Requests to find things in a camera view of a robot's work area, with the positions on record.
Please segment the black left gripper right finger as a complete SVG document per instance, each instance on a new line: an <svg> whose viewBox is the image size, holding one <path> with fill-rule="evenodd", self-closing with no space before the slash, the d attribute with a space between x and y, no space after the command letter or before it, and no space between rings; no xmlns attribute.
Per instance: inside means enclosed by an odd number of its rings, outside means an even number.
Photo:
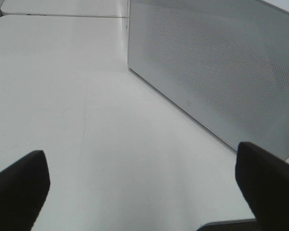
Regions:
<svg viewBox="0 0 289 231"><path fill-rule="evenodd" d="M289 221L287 162L251 142L241 142L235 178L258 221Z"/></svg>

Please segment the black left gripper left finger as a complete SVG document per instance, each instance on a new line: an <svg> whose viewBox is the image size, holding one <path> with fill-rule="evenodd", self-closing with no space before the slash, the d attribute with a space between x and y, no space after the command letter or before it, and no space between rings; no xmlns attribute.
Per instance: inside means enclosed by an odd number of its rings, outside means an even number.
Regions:
<svg viewBox="0 0 289 231"><path fill-rule="evenodd" d="M29 231L50 189L44 151L23 156L0 172L0 231Z"/></svg>

